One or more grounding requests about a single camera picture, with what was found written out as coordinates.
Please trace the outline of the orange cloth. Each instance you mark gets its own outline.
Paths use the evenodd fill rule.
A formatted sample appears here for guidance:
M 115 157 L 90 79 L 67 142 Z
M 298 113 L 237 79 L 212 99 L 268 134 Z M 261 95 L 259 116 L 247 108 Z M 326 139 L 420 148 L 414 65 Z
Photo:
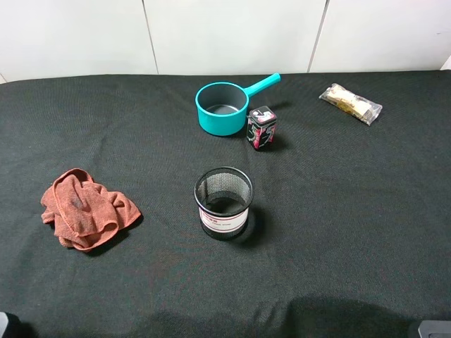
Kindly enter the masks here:
M 109 191 L 79 168 L 56 179 L 41 205 L 42 222 L 54 225 L 60 244 L 83 252 L 105 244 L 142 215 L 124 193 Z

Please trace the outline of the black pink gum tin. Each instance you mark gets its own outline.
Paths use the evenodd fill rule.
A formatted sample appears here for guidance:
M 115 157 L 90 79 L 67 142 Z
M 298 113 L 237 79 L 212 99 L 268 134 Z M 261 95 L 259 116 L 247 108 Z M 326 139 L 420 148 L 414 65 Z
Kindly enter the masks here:
M 273 142 L 276 123 L 277 116 L 268 106 L 261 106 L 249 112 L 247 141 L 255 150 L 258 151 Z

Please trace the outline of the clear plastic snack packet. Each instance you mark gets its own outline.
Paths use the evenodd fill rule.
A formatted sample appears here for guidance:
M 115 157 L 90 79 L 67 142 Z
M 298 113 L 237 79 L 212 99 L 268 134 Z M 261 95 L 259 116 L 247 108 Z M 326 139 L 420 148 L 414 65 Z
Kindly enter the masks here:
M 355 117 L 370 126 L 377 119 L 383 106 L 333 83 L 320 96 L 320 99 L 339 108 L 341 111 Z

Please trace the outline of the grey base corner right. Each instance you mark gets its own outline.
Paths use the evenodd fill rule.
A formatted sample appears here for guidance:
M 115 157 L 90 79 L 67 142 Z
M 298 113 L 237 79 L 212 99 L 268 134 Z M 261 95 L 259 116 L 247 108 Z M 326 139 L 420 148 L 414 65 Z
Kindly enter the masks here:
M 424 320 L 418 327 L 420 338 L 451 338 L 451 322 Z

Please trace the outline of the grey base corner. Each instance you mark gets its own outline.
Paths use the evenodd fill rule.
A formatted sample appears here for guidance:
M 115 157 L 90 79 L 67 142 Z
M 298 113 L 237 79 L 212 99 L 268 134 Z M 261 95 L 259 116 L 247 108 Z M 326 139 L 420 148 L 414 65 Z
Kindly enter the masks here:
M 424 320 L 418 327 L 420 338 L 451 338 L 451 322 Z
M 8 313 L 0 313 L 0 337 L 11 338 L 15 337 L 15 325 L 12 317 Z

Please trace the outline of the grey base corner left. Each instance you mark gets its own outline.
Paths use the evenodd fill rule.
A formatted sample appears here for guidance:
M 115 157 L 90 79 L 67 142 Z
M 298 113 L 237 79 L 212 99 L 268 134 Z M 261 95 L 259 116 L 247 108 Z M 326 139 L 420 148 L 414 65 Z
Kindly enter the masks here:
M 8 313 L 0 313 L 0 337 L 11 338 L 15 337 L 15 325 L 12 317 Z

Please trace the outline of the black mesh pen holder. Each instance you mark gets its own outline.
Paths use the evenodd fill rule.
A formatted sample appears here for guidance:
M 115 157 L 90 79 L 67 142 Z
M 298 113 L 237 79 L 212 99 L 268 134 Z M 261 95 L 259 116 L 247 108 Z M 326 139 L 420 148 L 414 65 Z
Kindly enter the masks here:
M 253 198 L 254 188 L 248 175 L 230 166 L 205 172 L 194 185 L 202 229 L 220 241 L 240 236 L 247 226 Z

